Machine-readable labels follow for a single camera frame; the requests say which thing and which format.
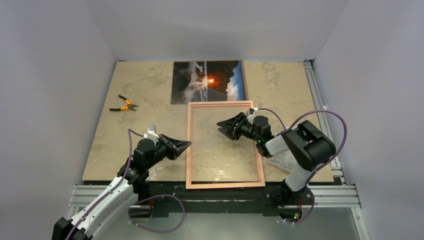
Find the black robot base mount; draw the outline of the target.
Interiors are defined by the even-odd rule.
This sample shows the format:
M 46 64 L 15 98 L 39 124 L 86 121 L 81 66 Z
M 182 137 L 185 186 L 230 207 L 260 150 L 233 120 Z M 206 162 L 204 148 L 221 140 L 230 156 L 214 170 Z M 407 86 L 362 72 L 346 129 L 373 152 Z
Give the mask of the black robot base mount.
M 266 182 L 264 187 L 228 189 L 186 189 L 183 181 L 152 181 L 143 198 L 128 215 L 134 219 L 167 218 L 171 213 L 259 214 L 298 220 L 315 202 L 310 189 L 298 193 L 282 190 L 280 182 Z

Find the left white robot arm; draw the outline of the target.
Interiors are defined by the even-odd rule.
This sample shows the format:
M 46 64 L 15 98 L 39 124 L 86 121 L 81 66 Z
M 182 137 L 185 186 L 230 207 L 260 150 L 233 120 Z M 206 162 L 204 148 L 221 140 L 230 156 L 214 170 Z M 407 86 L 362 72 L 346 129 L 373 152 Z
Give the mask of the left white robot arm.
M 147 203 L 152 208 L 154 196 L 147 182 L 149 169 L 165 158 L 176 160 L 191 144 L 164 134 L 144 134 L 137 146 L 130 148 L 126 164 L 103 192 L 69 219 L 60 218 L 51 238 L 94 240 L 130 206 Z

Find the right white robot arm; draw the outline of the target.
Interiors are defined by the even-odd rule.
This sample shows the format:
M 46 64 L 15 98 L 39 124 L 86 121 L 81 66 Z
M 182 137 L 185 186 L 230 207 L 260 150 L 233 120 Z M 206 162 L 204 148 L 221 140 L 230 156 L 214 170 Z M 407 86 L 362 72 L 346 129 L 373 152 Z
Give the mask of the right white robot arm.
M 248 115 L 243 112 L 217 122 L 217 126 L 219 132 L 233 141 L 240 137 L 254 141 L 262 157 L 271 158 L 287 151 L 291 152 L 296 163 L 280 185 L 280 196 L 288 204 L 300 198 L 300 191 L 307 186 L 312 173 L 336 153 L 335 144 L 308 120 L 280 135 L 272 134 L 266 116 Z

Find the pink picture frame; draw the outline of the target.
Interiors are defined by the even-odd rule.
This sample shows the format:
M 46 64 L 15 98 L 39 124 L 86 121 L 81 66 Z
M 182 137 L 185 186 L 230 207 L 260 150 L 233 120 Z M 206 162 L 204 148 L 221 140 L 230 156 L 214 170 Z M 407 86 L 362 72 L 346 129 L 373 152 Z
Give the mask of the pink picture frame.
M 248 107 L 254 108 L 252 100 L 245 101 L 205 101 L 205 102 L 189 102 L 187 104 L 187 138 L 192 141 L 192 113 L 194 108 L 212 108 L 212 107 Z M 186 179 L 185 188 L 187 190 L 210 190 L 210 189 L 234 189 L 234 188 L 254 188 L 265 186 L 265 176 L 261 156 L 258 150 L 254 147 L 254 156 L 258 174 L 258 181 L 254 182 L 218 182 L 218 183 L 202 183 L 194 184 L 192 181 L 192 151 L 193 144 L 186 151 Z

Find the sunset landscape photo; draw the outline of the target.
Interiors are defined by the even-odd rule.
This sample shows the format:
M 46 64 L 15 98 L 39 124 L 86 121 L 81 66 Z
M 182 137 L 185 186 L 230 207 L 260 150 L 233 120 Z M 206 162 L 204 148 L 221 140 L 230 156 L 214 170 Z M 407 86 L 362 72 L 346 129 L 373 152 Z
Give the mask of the sunset landscape photo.
M 170 103 L 246 101 L 241 60 L 175 61 Z

